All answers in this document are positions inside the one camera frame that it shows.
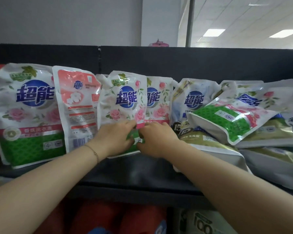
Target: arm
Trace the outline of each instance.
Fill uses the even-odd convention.
[[[135,121],[102,126],[87,143],[99,161],[127,150]],[[76,183],[97,164],[93,151],[82,146],[0,187],[0,234],[33,233]]]
[[[238,233],[293,233],[292,195],[180,141],[167,124],[147,124],[139,132],[141,152],[175,165]]]

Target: ceiling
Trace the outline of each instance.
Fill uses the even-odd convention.
[[[178,46],[184,47],[189,0],[181,2]],[[203,37],[208,29],[226,30]],[[269,38],[284,29],[293,29],[293,0],[196,0],[191,46],[293,49],[293,35]]]

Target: bracelet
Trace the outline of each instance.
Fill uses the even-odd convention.
[[[94,156],[96,156],[97,157],[97,164],[100,162],[99,161],[99,156],[98,156],[98,154],[89,146],[89,145],[86,145],[86,144],[84,144],[84,146],[87,146],[89,149],[91,149],[92,150],[92,152],[93,152],[93,154],[94,154]]]

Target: person's right arm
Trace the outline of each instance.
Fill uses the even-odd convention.
[[[186,175],[239,233],[293,233],[293,196],[180,141],[164,123],[139,130],[138,149],[163,157]]]

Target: wall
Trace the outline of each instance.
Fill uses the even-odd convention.
[[[0,43],[140,46],[142,0],[0,0]]]
[[[176,47],[181,0],[143,0],[141,46],[157,39]]]

